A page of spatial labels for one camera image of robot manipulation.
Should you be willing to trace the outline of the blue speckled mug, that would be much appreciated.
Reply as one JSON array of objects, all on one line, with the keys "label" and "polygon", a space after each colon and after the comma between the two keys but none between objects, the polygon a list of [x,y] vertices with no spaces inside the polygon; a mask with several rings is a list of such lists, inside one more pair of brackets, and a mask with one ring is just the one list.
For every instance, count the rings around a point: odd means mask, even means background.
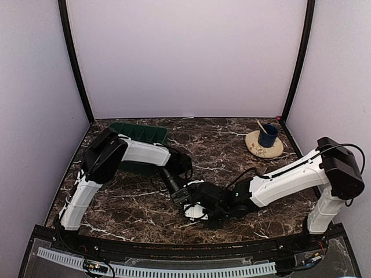
[{"label": "blue speckled mug", "polygon": [[271,124],[264,124],[260,128],[259,144],[264,148],[271,148],[278,136],[278,129]]}]

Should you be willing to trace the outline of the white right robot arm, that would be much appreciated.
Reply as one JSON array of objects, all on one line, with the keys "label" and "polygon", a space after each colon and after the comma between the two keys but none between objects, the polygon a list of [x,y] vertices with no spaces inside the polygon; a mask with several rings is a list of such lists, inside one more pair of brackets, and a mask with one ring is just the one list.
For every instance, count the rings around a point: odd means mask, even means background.
[{"label": "white right robot arm", "polygon": [[350,143],[339,144],[329,137],[317,143],[306,156],[285,167],[267,174],[259,174],[252,167],[253,177],[239,175],[226,188],[199,183],[191,195],[191,204],[184,206],[184,215],[218,228],[227,217],[242,218],[296,192],[323,186],[321,197],[303,224],[304,232],[296,237],[299,250],[310,250],[346,202],[365,189],[365,167],[359,166],[348,150]]}]

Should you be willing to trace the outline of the wooden spoon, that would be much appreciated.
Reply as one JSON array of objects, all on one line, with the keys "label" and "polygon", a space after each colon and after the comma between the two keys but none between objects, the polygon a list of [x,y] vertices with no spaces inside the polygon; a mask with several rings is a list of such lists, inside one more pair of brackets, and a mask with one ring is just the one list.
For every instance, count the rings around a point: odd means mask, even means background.
[{"label": "wooden spoon", "polygon": [[259,128],[265,133],[265,134],[268,134],[267,131],[265,130],[265,128],[263,127],[263,125],[261,124],[261,122],[259,120],[257,120],[257,124],[259,126]]}]

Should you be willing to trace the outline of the black frame post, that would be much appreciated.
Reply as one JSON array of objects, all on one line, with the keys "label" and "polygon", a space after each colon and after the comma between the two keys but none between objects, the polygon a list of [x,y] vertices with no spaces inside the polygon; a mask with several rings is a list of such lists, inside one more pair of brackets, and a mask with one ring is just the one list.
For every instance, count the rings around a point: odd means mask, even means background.
[{"label": "black frame post", "polygon": [[72,37],[70,19],[69,19],[68,10],[67,10],[67,1],[58,0],[57,2],[59,6],[60,20],[61,20],[64,40],[65,40],[65,44],[67,48],[68,57],[70,60],[72,73],[75,79],[75,83],[78,89],[81,103],[83,105],[83,109],[85,111],[85,115],[88,119],[89,124],[92,125],[95,122],[95,118],[94,118],[93,111],[92,111],[92,108],[88,100],[88,94],[83,84],[82,74],[81,74],[81,70],[79,67],[77,53],[75,50],[74,41]]},{"label": "black frame post", "polygon": [[316,3],[316,0],[307,1],[304,24],[303,24],[303,31],[301,35],[297,59],[296,59],[296,63],[295,63],[294,71],[293,71],[292,80],[289,86],[288,95],[285,101],[285,105],[283,107],[282,115],[280,117],[282,126],[286,125],[287,119],[290,114],[290,110],[294,102],[295,94],[296,94],[296,91],[299,85],[299,80],[300,80],[301,72],[302,72],[303,65],[304,65],[307,47],[308,47],[308,43],[310,40],[310,33],[311,33],[312,21],[314,17],[315,3]]}]

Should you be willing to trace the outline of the black front rail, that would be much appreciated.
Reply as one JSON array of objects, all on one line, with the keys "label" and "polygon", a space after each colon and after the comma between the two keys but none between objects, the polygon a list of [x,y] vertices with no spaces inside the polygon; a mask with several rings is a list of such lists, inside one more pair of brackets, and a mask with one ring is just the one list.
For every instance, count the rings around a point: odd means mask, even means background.
[{"label": "black front rail", "polygon": [[197,256],[216,258],[250,253],[267,253],[273,257],[279,253],[295,254],[304,251],[299,234],[274,239],[220,244],[138,243],[74,234],[67,236],[66,242],[75,246],[85,246],[90,253],[107,258],[116,258],[125,254],[150,258],[193,258]]}]

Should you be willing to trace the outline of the left black frame post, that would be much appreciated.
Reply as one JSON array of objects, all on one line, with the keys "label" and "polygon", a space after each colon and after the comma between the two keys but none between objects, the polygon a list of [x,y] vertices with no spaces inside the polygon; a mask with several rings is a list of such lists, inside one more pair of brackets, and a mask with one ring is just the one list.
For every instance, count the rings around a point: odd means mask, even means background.
[{"label": "left black frame post", "polygon": [[92,125],[95,122],[95,118],[94,118],[93,111],[92,111],[92,108],[88,100],[88,94],[83,84],[82,74],[81,74],[81,70],[79,67],[77,53],[75,50],[74,41],[72,37],[70,19],[69,19],[68,10],[67,10],[67,1],[58,0],[57,2],[59,6],[60,20],[61,20],[64,40],[65,40],[65,44],[67,48],[68,57],[70,60],[72,73],[75,79],[75,83],[78,89],[81,103],[83,105],[83,109],[85,111],[85,115],[88,119],[89,124]]}]

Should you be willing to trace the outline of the right black frame post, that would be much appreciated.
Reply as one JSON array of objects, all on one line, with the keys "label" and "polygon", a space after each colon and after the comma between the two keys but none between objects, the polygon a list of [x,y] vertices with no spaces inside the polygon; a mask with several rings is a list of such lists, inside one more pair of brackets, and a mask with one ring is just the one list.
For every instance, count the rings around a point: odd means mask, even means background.
[{"label": "right black frame post", "polygon": [[301,72],[302,72],[303,65],[304,65],[307,47],[308,47],[308,43],[310,40],[310,33],[311,33],[312,21],[314,17],[315,3],[316,3],[316,0],[307,1],[304,24],[303,24],[303,31],[301,35],[297,59],[296,59],[296,63],[295,63],[294,71],[293,71],[292,80],[289,86],[288,95],[285,101],[285,105],[283,107],[282,115],[280,117],[282,126],[286,125],[287,119],[290,114],[290,110],[294,102],[295,94],[296,94],[296,91],[299,85],[299,80],[300,80]]}]

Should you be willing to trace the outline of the cream floral plate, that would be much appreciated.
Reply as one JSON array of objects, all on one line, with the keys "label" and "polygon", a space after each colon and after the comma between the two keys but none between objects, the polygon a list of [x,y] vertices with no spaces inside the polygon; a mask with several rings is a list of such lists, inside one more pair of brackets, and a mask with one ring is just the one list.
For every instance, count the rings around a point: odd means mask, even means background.
[{"label": "cream floral plate", "polygon": [[272,147],[265,148],[258,142],[260,131],[250,132],[245,137],[245,144],[248,151],[259,158],[273,159],[281,156],[284,151],[283,143],[279,138],[275,139]]}]

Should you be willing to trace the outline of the green plastic divider tray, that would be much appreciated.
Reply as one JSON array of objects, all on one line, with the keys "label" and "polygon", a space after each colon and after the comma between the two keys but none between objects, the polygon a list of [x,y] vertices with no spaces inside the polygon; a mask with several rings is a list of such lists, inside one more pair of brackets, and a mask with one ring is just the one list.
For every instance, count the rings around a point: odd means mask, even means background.
[{"label": "green plastic divider tray", "polygon": [[[168,130],[164,127],[137,125],[131,123],[115,122],[109,125],[117,133],[123,134],[133,140],[146,143],[166,143]],[[120,171],[140,174],[150,177],[156,173],[156,167],[140,162],[124,161],[119,165]]]}]

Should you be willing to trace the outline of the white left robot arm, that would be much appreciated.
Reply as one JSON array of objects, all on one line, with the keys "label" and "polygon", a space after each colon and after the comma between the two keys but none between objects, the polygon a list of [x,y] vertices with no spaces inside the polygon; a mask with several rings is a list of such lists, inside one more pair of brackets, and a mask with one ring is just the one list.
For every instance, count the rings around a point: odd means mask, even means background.
[{"label": "white left robot arm", "polygon": [[72,231],[80,228],[93,197],[114,178],[122,162],[155,167],[173,203],[180,209],[189,208],[191,194],[187,187],[193,168],[186,153],[165,144],[135,140],[106,128],[85,151],[75,183],[54,219],[55,227],[64,230],[59,243],[70,253],[82,247],[81,238]]}]

